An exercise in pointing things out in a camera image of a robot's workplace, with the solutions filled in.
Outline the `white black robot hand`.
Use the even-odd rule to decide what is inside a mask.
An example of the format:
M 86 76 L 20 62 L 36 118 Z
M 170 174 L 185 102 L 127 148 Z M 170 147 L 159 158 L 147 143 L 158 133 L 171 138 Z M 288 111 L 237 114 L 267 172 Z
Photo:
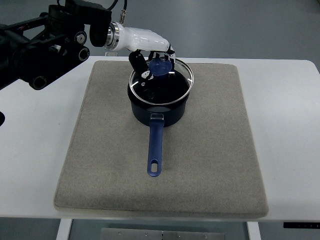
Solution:
M 171 44 L 162 36 L 148 29 L 124 27 L 118 22 L 111 22 L 105 48 L 115 52 L 121 49 L 131 51 L 129 62 L 135 73 L 145 80 L 166 75 L 175 68 L 176 55 Z M 150 62 L 153 61 L 154 55 L 160 53 L 164 54 L 164 60 L 162 63 L 156 60 L 149 67 L 141 51 L 150 52 L 148 57 Z

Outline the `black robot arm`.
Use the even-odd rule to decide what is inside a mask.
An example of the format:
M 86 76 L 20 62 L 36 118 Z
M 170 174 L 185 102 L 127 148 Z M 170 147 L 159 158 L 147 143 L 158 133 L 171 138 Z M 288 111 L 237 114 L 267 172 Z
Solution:
M 85 0 L 67 0 L 48 7 L 37 18 L 0 26 L 0 87 L 16 80 L 42 90 L 90 56 L 85 46 L 103 47 L 112 9 Z

